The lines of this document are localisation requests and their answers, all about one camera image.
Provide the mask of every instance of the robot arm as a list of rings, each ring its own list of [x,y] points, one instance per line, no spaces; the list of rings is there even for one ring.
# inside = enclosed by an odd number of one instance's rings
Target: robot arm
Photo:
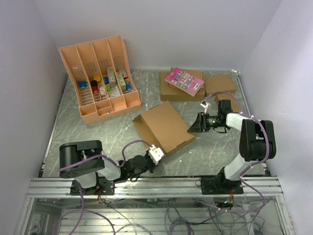
[[[273,123],[268,120],[261,120],[260,122],[268,136],[268,159],[272,159],[276,154]],[[259,124],[238,113],[233,113],[230,100],[219,101],[217,116],[210,116],[206,112],[198,113],[195,123],[189,128],[188,132],[207,132],[211,128],[215,130],[217,127],[235,128],[241,131],[239,143],[240,153],[232,163],[223,167],[217,176],[218,185],[231,185],[231,181],[238,181],[240,179],[240,173],[247,166],[264,159],[266,155],[266,143]]]
[[[164,156],[160,148],[154,145],[147,150],[144,156],[136,155],[125,161],[115,162],[104,158],[101,141],[81,141],[66,143],[60,146],[60,168],[65,170],[60,172],[60,177],[65,179],[74,178],[84,189],[84,195],[98,194],[103,190],[103,194],[113,194],[113,184],[137,179],[142,173],[156,168],[158,161]],[[79,194],[78,185],[73,181],[71,195]]]

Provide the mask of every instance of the open cardboard box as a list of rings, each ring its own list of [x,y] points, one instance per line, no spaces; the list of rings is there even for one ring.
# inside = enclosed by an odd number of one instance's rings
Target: open cardboard box
[[[133,124],[143,140],[160,147],[165,154],[172,154],[195,139],[168,101],[138,115]]]
[[[199,79],[204,79],[203,71],[198,70],[185,70],[186,72],[194,75]],[[202,86],[197,94],[192,97],[188,93],[181,89],[173,86],[172,84],[165,81],[165,78],[170,72],[160,72],[160,94],[161,101],[202,101],[205,97],[204,86]]]

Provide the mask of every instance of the white wall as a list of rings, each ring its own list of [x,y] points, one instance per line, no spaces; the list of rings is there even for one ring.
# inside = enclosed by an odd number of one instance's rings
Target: white wall
[[[312,234],[313,1],[283,0],[242,71],[253,114],[274,122],[279,176],[299,235]]]
[[[0,228],[14,233],[39,172],[65,83],[58,50],[31,0],[0,1]]]
[[[57,46],[122,35],[131,68],[241,70],[281,0],[34,0]]]

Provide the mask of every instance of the metal frame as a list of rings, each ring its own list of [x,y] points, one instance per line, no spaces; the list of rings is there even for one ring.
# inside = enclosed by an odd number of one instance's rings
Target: metal frame
[[[246,97],[240,82],[239,73],[235,74],[236,80],[239,85],[247,112],[250,115],[250,110],[247,105]],[[58,121],[59,113],[61,110],[62,101],[65,92],[62,94],[60,105],[55,118],[54,126],[52,129],[51,137],[43,159],[42,170],[44,170],[46,158],[51,146],[53,134]],[[128,198],[213,198],[213,197],[228,197],[228,195],[202,195],[201,188],[196,186],[196,181],[199,178],[139,178],[137,182],[127,181],[125,183],[115,184],[115,194],[112,196],[102,196],[108,199],[128,199]],[[265,197],[274,197],[276,210],[278,213],[279,221],[286,235],[295,235],[294,227],[291,217],[288,213],[287,205],[283,196],[283,191],[279,184],[277,177],[244,177],[243,180],[259,190]],[[34,212],[35,205],[38,199],[53,198],[53,199],[74,199],[80,196],[71,196],[69,188],[72,179],[61,178],[34,178],[31,180],[26,200],[20,215],[20,219],[15,230],[15,235],[25,235],[29,227],[32,213]],[[260,195],[247,186],[243,186],[244,193],[235,195],[236,198],[243,200],[248,198],[258,198]],[[96,199],[96,195],[84,196],[86,199]]]
[[[227,197],[228,195],[202,195],[201,188],[196,186],[199,178],[139,178],[136,182],[115,184],[114,195],[103,198],[168,198],[168,197]],[[244,177],[243,180],[258,189],[264,196],[283,195],[277,177]],[[27,198],[80,198],[72,196],[69,189],[72,179],[35,178],[32,179]],[[243,186],[244,193],[236,197],[253,197],[260,195],[253,189]],[[97,198],[97,195],[86,195],[84,198]]]

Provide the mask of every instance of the small bottle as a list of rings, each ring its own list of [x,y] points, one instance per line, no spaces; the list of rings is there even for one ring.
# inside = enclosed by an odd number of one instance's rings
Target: small bottle
[[[99,93],[98,83],[96,80],[91,80],[90,85],[93,93]]]

